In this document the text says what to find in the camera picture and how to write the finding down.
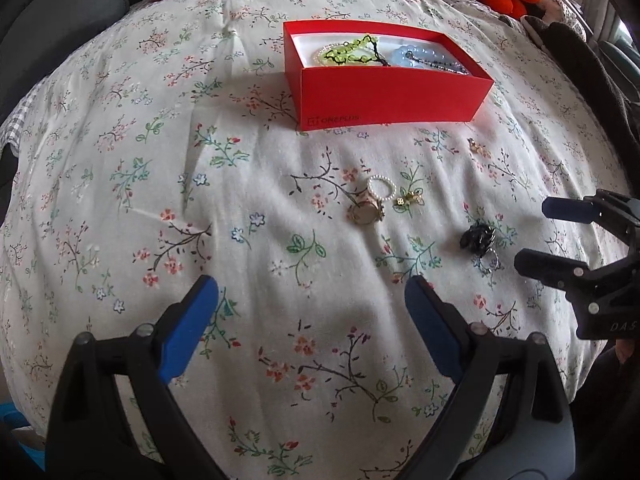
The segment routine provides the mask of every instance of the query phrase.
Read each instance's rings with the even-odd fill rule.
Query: white floral fabric
[[[308,18],[444,32],[495,85],[470,123],[302,134],[282,23]],[[434,91],[420,91],[425,106]],[[424,204],[395,204],[384,221],[357,226],[348,208],[377,173]],[[0,254],[12,396],[45,434],[73,338],[153,322],[206,273],[220,300],[171,388],[226,474],[391,478],[452,389],[404,307],[414,274],[498,335],[544,332],[574,396],[600,346],[576,339],[563,295],[519,277],[513,257],[535,248],[598,266],[622,256],[600,229],[540,211],[548,195],[596,187],[628,191],[583,99],[526,36],[469,2],[141,6],[73,53],[25,120]],[[478,219],[497,232],[502,265],[489,275],[458,246]],[[158,458],[122,388],[141,450]],[[497,385],[469,455],[499,394]]]

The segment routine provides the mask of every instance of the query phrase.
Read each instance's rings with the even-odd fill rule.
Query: bed
[[[470,123],[300,132],[282,23],[308,18],[444,32],[494,87]],[[569,399],[602,349],[577,340],[561,294],[521,279],[512,262],[524,247],[592,267],[622,257],[610,235],[548,221],[540,207],[549,195],[628,192],[623,170],[553,61],[475,2],[141,4],[34,92],[2,233],[0,356],[40,434],[79,332],[130,333],[203,273],[220,302],[171,388],[233,478],[379,479],[402,468],[452,389],[403,306],[414,274],[469,322],[545,333]],[[355,225],[348,208],[372,174],[421,191],[424,206]],[[490,274],[459,248],[479,219],[497,231],[501,264]],[[157,458],[120,388],[140,449]]]

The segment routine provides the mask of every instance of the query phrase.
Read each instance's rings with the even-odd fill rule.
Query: curtain
[[[596,48],[601,41],[615,43],[620,17],[609,0],[583,0],[582,9],[584,19],[593,31],[589,46]]]

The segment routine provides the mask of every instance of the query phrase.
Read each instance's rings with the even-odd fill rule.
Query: oneplus logo
[[[333,124],[341,124],[347,121],[359,121],[359,115],[341,115],[341,116],[329,116],[329,117],[309,117],[306,120],[307,126],[323,126],[325,128],[331,127]]]
[[[630,330],[635,330],[638,325],[637,321],[632,322],[624,322],[624,323],[614,323],[611,325],[609,329],[610,332],[629,332]]]

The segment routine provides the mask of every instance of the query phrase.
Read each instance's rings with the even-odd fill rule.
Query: person's hand
[[[620,364],[624,364],[636,349],[636,342],[633,339],[618,339],[616,341],[616,356]]]

